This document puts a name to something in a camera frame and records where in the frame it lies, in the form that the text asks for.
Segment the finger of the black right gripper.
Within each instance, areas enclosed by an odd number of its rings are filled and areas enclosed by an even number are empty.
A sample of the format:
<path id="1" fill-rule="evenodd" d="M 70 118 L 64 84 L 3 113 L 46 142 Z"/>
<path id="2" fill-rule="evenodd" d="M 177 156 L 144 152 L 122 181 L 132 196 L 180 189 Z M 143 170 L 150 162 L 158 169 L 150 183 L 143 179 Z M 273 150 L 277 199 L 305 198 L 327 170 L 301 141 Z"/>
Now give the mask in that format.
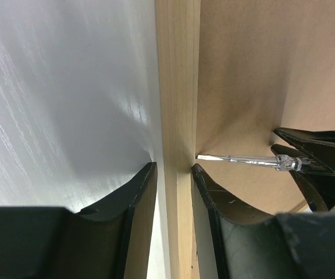
<path id="1" fill-rule="evenodd" d="M 311 211 L 330 211 L 335 206 L 335 175 L 290 171 Z"/>
<path id="2" fill-rule="evenodd" d="M 305 131 L 280 127 L 274 133 L 335 174 L 335 130 Z"/>

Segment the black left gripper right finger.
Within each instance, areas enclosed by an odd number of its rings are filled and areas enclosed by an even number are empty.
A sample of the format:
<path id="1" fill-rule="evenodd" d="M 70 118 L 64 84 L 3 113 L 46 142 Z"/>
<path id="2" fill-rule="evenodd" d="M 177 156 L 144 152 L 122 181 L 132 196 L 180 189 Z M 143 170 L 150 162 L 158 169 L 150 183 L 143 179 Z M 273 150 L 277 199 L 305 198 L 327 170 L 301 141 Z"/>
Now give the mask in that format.
<path id="1" fill-rule="evenodd" d="M 335 212 L 265 213 L 193 165 L 202 278 L 335 278 Z"/>

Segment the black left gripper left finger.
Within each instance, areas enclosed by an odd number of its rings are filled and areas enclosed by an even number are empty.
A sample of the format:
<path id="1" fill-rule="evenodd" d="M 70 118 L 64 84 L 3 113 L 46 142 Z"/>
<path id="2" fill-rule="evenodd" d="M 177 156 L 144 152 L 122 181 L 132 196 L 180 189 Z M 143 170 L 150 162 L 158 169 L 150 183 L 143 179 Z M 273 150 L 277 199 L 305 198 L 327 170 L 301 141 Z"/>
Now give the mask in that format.
<path id="1" fill-rule="evenodd" d="M 145 278 L 158 169 L 78 213 L 60 207 L 0 207 L 0 278 Z"/>

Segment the clear handled screwdriver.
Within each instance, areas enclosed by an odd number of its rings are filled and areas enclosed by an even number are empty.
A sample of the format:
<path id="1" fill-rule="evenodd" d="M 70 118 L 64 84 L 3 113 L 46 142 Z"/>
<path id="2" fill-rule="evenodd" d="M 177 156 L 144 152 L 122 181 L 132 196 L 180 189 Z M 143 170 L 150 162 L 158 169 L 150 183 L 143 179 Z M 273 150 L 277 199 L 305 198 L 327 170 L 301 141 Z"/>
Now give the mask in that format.
<path id="1" fill-rule="evenodd" d="M 317 162 L 306 157 L 290 157 L 288 155 L 275 156 L 219 156 L 219 155 L 196 155 L 198 160 L 224 161 L 252 166 L 273 168 L 277 171 L 296 171 L 304 174 L 320 176 L 333 176 L 334 173 Z"/>

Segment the wooden picture frame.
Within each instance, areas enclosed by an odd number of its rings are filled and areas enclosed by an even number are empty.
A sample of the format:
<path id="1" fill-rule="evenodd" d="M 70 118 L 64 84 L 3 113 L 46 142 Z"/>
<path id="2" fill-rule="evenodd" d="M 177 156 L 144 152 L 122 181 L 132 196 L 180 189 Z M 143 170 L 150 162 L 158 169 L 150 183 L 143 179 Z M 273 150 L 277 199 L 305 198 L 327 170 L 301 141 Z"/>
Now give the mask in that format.
<path id="1" fill-rule="evenodd" d="M 197 153 L 266 156 L 335 130 L 335 1 L 156 1 L 169 277 L 197 278 Z"/>

